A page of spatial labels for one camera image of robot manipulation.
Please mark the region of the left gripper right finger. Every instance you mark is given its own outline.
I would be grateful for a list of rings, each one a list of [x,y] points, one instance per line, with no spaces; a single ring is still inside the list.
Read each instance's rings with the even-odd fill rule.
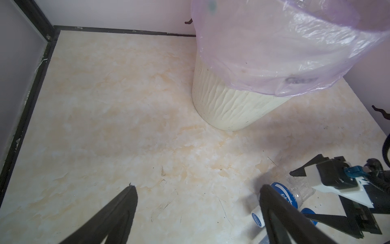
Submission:
[[[271,244],[334,244],[270,185],[260,190],[260,207]]]

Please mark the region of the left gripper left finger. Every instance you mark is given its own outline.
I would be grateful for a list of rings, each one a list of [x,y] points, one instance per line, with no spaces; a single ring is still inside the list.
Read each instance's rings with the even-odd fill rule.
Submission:
[[[62,244],[126,244],[138,204],[135,186],[129,185]]]

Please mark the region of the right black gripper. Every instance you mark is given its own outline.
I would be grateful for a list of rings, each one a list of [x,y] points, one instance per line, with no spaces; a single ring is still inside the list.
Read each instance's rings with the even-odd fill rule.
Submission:
[[[308,173],[306,172],[306,169],[313,165],[317,168],[320,175],[324,177],[339,176],[343,175],[344,168],[346,167],[346,160],[344,156],[331,159],[329,157],[324,157],[322,154],[318,154],[303,166],[291,171],[289,175],[293,177],[307,177]],[[374,215],[390,214],[390,195],[372,185],[365,186],[365,189],[368,190],[368,196],[371,201],[373,201],[372,207],[364,206],[340,196],[339,198],[346,216],[306,214],[305,217],[325,224],[356,239],[363,239],[364,232],[382,234]]]

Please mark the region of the blue cap clear bottle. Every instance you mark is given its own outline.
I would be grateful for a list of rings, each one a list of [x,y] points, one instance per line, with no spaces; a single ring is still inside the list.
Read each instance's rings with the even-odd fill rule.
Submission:
[[[303,215],[306,215],[306,214],[313,215],[313,214],[315,214],[315,212],[314,212],[313,210],[309,209],[309,208],[303,208],[303,209],[301,209],[301,213],[302,213]],[[314,226],[317,225],[317,222],[316,222],[316,221],[314,221],[314,220],[310,220],[310,221],[312,222],[312,224],[313,224]]]

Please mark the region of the blue label bottle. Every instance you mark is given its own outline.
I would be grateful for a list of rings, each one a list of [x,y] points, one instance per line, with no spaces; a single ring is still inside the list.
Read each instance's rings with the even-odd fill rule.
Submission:
[[[270,186],[296,209],[299,209],[315,193],[315,189],[309,186],[305,177],[293,177],[289,175],[282,180],[272,182]],[[265,227],[265,220],[260,204],[252,210],[251,216],[258,227]]]

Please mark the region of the white ribbed trash bin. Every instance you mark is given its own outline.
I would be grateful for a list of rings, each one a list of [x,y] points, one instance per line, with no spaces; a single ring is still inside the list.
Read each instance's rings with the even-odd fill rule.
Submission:
[[[289,99],[230,88],[197,53],[192,101],[201,118],[211,126],[223,131],[241,130]]]

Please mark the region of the pink plastic bin liner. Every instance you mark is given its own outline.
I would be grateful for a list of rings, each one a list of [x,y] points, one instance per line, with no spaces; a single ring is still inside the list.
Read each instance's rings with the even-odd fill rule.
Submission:
[[[191,17],[227,86],[278,97],[332,86],[390,36],[389,1],[192,1]]]

